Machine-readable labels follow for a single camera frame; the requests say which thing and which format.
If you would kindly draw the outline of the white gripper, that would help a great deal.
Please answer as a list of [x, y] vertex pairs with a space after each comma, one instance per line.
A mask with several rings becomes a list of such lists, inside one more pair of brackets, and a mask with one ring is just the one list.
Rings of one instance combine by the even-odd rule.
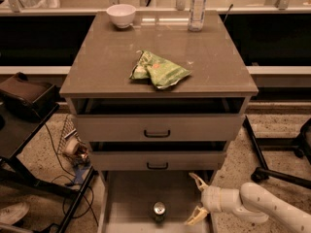
[[195, 173], [190, 172], [195, 184], [201, 192], [201, 203], [204, 207], [196, 206], [185, 221], [185, 225], [193, 226], [208, 216], [209, 213], [235, 213], [241, 206], [240, 193], [238, 189], [220, 188], [208, 186]]

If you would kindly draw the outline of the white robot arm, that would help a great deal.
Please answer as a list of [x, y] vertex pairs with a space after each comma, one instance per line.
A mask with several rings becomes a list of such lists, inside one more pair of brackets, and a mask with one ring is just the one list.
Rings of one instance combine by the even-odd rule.
[[208, 185], [190, 173], [201, 192], [201, 207], [196, 206], [186, 225], [195, 225], [209, 214], [229, 213], [253, 223], [264, 223], [271, 216], [293, 233], [311, 233], [311, 216], [274, 196], [256, 183], [243, 183], [239, 189]]

